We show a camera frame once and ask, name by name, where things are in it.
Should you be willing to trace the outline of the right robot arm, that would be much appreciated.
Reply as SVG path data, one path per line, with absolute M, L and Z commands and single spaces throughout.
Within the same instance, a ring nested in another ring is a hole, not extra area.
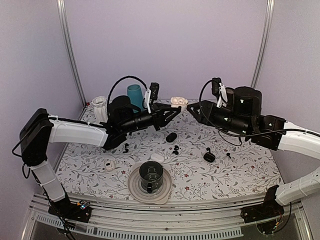
M 213 89 L 218 98 L 187 106 L 198 123 L 216 128 L 235 138 L 243 138 L 269 150 L 320 157 L 320 134 L 300 127 L 284 118 L 262 115 L 262 93 L 251 87 L 228 87 L 226 93 Z

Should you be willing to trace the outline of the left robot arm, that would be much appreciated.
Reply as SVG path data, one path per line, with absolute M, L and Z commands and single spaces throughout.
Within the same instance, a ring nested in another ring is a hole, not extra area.
M 126 141 L 127 134 L 153 126 L 155 130 L 165 127 L 180 112 L 181 107 L 151 102 L 145 110 L 131 103 L 126 95 L 116 97 L 107 106 L 107 122 L 94 124 L 49 116 L 39 108 L 27 122 L 19 135 L 20 153 L 14 153 L 30 168 L 39 185 L 45 190 L 55 209 L 63 216 L 74 213 L 74 205 L 52 166 L 48 163 L 49 143 L 76 143 L 101 147 L 105 150 L 117 148 Z

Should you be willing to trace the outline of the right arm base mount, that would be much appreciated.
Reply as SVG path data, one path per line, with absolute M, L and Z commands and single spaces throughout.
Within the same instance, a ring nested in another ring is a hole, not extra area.
M 243 207 L 240 216 L 245 223 L 251 223 L 277 217 L 284 213 L 284 208 L 281 205 L 275 201 L 271 201 Z

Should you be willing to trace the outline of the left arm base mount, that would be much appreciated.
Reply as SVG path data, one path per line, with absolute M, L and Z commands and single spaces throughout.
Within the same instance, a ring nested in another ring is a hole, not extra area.
M 80 202 L 72 203 L 65 198 L 57 202 L 51 202 L 48 213 L 64 219 L 88 223 L 92 208 L 88 201 L 81 200 Z

